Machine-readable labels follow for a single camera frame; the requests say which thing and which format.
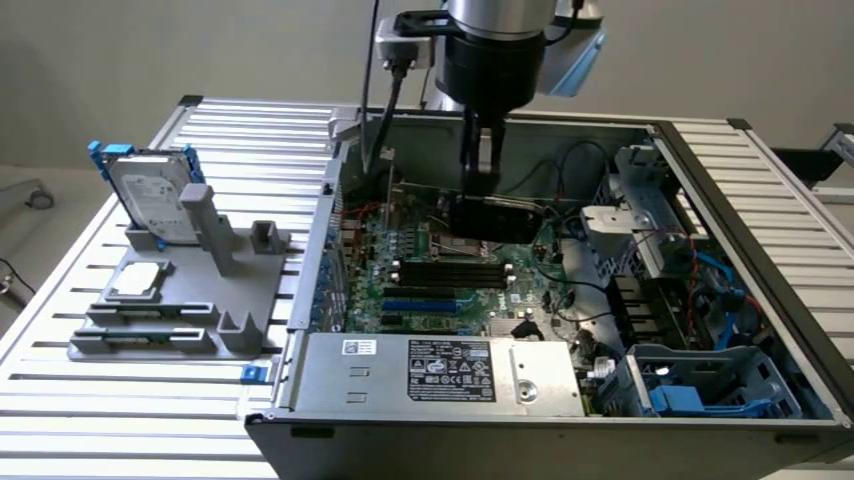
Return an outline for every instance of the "circuit board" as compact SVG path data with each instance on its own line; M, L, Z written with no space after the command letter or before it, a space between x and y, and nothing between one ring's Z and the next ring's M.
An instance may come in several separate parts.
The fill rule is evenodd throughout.
M541 325L549 339L561 337L550 328L550 306L567 288L538 272L539 266L551 277L566 279L561 257L549 254L554 242L550 232L543 232L537 246L453 238L440 211L431 203L418 201L407 203L387 230L384 208L383 205L370 213L360 213L356 222L346 223L354 230L347 235L352 239L347 256L351 292L347 331L507 336L527 318ZM507 285L454 288L453 311L395 311L390 315L384 308L386 292L398 286L394 272L400 262L502 266L510 272ZM554 300L546 304L543 298Z

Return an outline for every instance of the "power supply label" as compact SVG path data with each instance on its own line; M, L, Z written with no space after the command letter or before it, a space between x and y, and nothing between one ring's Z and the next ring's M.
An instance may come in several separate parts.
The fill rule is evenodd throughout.
M416 402L495 402L490 342L410 340L408 369Z

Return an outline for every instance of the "floor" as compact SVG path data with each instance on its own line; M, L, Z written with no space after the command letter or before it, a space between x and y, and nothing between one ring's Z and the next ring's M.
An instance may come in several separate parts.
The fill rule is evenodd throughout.
M0 257L38 289L104 204L110 188L95 168L0 166L0 188L34 177L46 183L56 203L50 210L32 210L23 203L0 208ZM0 304L0 336L16 317L18 313Z

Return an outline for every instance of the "motherboard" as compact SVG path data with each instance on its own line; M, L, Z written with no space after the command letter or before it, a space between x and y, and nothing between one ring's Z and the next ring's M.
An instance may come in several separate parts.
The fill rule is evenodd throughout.
M566 279L551 230L534 245L482 242L451 235L440 195L399 192L387 205L354 210L342 223L347 331L510 336L527 321L559 340L553 316L569 289L543 275Z

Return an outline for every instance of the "blue pcie slot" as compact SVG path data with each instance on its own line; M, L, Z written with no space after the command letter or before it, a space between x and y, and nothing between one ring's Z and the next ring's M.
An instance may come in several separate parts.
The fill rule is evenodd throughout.
M384 312L434 312L457 313L457 302L419 302L407 300L384 300Z

